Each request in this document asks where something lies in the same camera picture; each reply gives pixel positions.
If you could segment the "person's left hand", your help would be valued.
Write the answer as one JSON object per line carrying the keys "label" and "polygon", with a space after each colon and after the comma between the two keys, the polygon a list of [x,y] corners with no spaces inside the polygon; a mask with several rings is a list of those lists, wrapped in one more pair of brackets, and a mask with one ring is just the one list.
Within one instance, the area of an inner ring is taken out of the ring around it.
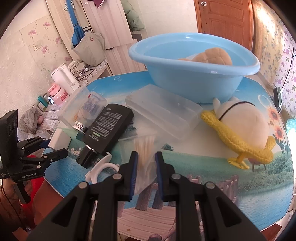
{"label": "person's left hand", "polygon": [[[16,185],[16,183],[13,180],[11,180],[11,178],[3,180],[4,191],[7,195],[7,197],[10,199],[18,199],[18,196],[17,196],[16,191],[14,189],[15,185]],[[25,191],[27,192],[28,195],[31,194],[31,192],[32,192],[32,182],[31,181],[28,181],[25,184]]]}

